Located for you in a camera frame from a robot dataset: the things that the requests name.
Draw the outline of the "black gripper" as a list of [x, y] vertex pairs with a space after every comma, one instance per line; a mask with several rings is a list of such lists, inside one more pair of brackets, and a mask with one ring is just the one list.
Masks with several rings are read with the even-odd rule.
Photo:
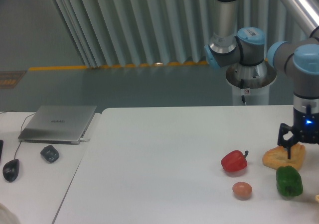
[[287, 151], [288, 159], [291, 159], [291, 149], [298, 142], [318, 144], [319, 143], [319, 113], [312, 112], [311, 105], [306, 105], [305, 111], [294, 109], [294, 125], [280, 124], [277, 145]]

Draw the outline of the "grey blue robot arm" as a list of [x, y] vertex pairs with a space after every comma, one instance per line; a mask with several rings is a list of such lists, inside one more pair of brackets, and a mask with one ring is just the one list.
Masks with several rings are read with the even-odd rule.
[[319, 141], [319, 5], [316, 0], [281, 0], [308, 36], [298, 43], [276, 42], [265, 51], [265, 36], [255, 27], [235, 30], [239, 0], [214, 0], [214, 33], [205, 46], [211, 67], [235, 65], [228, 82], [242, 90], [273, 80], [272, 69], [294, 83], [292, 126], [281, 124], [277, 144], [287, 152], [298, 142]]

